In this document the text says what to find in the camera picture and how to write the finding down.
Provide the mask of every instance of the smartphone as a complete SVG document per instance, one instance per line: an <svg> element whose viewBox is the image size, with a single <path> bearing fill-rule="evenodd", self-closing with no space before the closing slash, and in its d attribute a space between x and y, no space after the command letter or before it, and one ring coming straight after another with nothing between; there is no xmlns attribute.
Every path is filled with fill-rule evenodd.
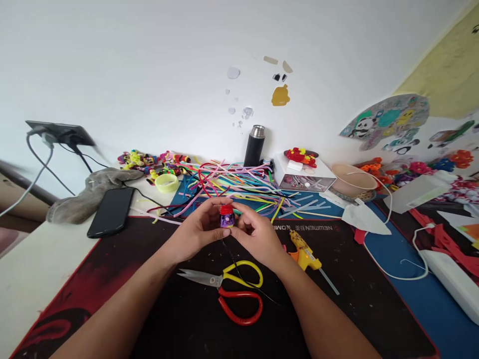
<svg viewBox="0 0 479 359"><path fill-rule="evenodd" d="M125 226L135 188L108 190L86 234L88 238L104 238L119 233Z"/></svg>

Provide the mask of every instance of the white box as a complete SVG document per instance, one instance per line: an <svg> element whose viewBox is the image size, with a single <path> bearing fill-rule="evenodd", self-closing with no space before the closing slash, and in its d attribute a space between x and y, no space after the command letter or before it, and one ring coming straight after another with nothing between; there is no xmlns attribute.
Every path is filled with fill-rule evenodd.
<svg viewBox="0 0 479 359"><path fill-rule="evenodd" d="M274 157L274 179L281 189L325 192L336 180L334 173L320 159L316 159L317 168L304 165L300 171L288 168L288 163L283 152Z"/></svg>

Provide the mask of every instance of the red scissors handle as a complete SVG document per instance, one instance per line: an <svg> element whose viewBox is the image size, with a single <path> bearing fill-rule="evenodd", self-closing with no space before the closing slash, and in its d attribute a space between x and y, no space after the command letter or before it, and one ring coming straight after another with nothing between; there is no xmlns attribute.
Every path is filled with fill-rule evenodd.
<svg viewBox="0 0 479 359"><path fill-rule="evenodd" d="M218 298L218 302L221 304L221 307L225 311L226 315L236 324L242 325L242 326L249 326L251 324L254 324L258 321L259 317L261 316L261 313L263 312L263 300L257 293L253 292L227 292L225 291L222 287L220 287L219 290L220 297ZM256 312L255 315L253 315L251 318L240 318L236 314L234 314L231 309L228 307L228 304L226 304L225 299L226 298L256 298L258 299L258 311Z"/></svg>

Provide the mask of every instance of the scissors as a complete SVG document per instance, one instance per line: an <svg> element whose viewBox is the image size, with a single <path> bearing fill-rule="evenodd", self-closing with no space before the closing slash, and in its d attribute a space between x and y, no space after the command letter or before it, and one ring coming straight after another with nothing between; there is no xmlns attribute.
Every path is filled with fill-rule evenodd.
<svg viewBox="0 0 479 359"><path fill-rule="evenodd" d="M259 282L257 284L252 283L255 287L259 288L263 285L263 274L261 273L260 269L258 266L250 261L238 261L236 262L236 266L241 266L241 265L248 265L251 268L253 268L259 275ZM258 321L259 317L261 316L261 313L263 311L263 301L259 294L254 293L254 292L248 292L248 291L243 291L243 292L227 292L225 291L221 284L223 283L223 280L225 279L231 279L237 283L240 283L248 288L253 288L250 284L246 283L243 279L235 277L234 275L229 274L231 270L233 270L235 267L235 264L233 263L231 266L228 268L225 268L223 270L223 274L220 276L215 276L213 274L205 273L205 272L199 272L199 271L194 271L190 269L180 269L184 273L177 273L179 276L185 277L193 282L197 282L200 284L204 284L207 286L211 287L216 287L218 288L218 293L220 297L218 298L218 302L221 304L221 307L225 311L226 315L236 324L241 325L241 326L249 326L251 324L254 324ZM256 312L255 315L253 315L251 318L240 318L236 314L234 314L231 309L228 307L228 305L225 302L226 298L256 298L258 299L258 311Z"/></svg>

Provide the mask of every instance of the yellow wall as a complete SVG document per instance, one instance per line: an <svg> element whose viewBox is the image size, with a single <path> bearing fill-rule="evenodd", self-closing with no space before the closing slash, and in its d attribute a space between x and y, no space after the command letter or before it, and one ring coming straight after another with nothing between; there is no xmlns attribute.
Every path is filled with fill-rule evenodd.
<svg viewBox="0 0 479 359"><path fill-rule="evenodd" d="M430 114L462 119L479 108L479 4L434 47L395 92L427 96Z"/></svg>

